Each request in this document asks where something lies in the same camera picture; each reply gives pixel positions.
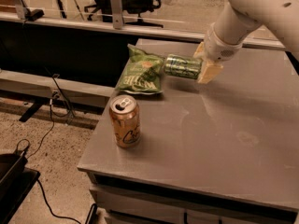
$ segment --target table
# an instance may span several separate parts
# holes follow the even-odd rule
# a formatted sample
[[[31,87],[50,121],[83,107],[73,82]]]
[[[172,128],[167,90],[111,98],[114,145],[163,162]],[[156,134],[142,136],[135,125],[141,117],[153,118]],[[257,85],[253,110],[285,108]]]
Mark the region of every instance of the table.
[[[164,56],[197,48],[137,46]],[[162,74],[163,94],[135,96],[137,147],[115,145],[107,105],[78,164],[99,206],[167,223],[295,222],[299,77],[283,51],[242,49],[224,65],[207,85]]]

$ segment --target green chip bag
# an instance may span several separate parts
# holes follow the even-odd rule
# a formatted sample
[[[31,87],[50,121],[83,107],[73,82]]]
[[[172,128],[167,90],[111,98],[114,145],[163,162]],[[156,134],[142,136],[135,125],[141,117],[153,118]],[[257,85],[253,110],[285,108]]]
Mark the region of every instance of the green chip bag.
[[[164,58],[148,54],[130,44],[128,49],[130,61],[122,72],[116,90],[143,94],[161,92],[160,70],[164,65]]]

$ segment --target black chair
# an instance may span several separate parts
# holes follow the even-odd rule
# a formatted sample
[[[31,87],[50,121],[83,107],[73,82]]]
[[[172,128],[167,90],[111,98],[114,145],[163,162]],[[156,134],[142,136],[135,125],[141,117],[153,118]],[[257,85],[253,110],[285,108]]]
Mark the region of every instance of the black chair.
[[[101,10],[103,14],[103,21],[112,22],[112,11],[111,11],[110,0],[94,0],[94,2],[95,5],[84,7],[85,12],[89,12],[89,8],[94,8],[94,10],[88,16],[87,20],[91,21],[93,14],[96,13],[98,10]]]
[[[90,7],[94,7],[94,10],[88,17],[88,20],[92,20],[92,15],[98,10],[102,10],[103,21],[112,22],[112,9],[110,0],[94,0],[95,5],[86,6],[84,8],[85,12],[88,12]],[[127,24],[135,24],[135,25],[145,25],[145,26],[160,26],[161,24],[144,22],[141,18],[141,13],[147,11],[154,11],[154,9],[158,9],[161,7],[161,0],[122,0],[122,10],[126,10],[129,14],[137,14],[137,21],[127,22]]]
[[[161,7],[161,0],[122,0],[122,9],[126,10],[129,14],[137,14],[137,21],[126,22],[126,24],[142,25],[142,26],[160,26],[161,24],[144,22],[141,18],[143,12],[153,12],[154,9]]]

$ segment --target floor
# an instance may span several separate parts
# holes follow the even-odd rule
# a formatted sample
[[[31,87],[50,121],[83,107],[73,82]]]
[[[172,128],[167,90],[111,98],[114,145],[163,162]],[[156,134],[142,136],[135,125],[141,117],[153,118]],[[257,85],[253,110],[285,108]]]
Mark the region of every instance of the floor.
[[[45,16],[59,18],[55,0],[25,0],[29,7],[45,8]],[[69,15],[68,19],[80,20],[74,0],[62,0]],[[159,11],[146,14],[145,17],[162,22],[167,29],[180,29],[204,32],[208,25],[216,20],[225,0],[163,0]],[[81,10],[93,3],[93,0],[77,0]],[[201,6],[193,13],[193,7]],[[271,38],[264,28],[257,35]],[[0,134],[2,144],[0,153],[10,153],[18,142],[28,139],[31,143],[29,155],[33,153],[50,130],[52,121],[48,105],[43,105],[35,115],[26,122],[19,118],[32,104],[31,100],[22,100],[20,96],[11,97],[0,92]],[[63,108],[54,107],[60,115]],[[46,191],[52,211],[58,216],[73,217],[85,223],[93,199],[89,193],[88,177],[77,170],[78,161],[86,144],[93,135],[100,113],[78,111],[72,120],[53,116],[54,127],[44,138],[41,148],[27,164],[28,168],[41,173],[40,181]],[[105,224],[105,211],[99,209],[98,223]],[[67,224],[75,223],[67,219],[53,217],[45,205],[41,190],[35,185],[9,224]]]

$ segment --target soda can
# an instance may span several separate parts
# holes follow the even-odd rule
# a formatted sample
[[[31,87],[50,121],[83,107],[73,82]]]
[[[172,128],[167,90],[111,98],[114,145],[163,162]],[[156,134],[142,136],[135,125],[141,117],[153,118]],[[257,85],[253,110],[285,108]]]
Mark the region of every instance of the soda can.
[[[165,59],[164,72],[174,77],[197,79],[202,62],[201,59],[170,54]]]
[[[119,147],[133,147],[140,139],[139,105],[130,95],[119,95],[110,102],[109,114]]]

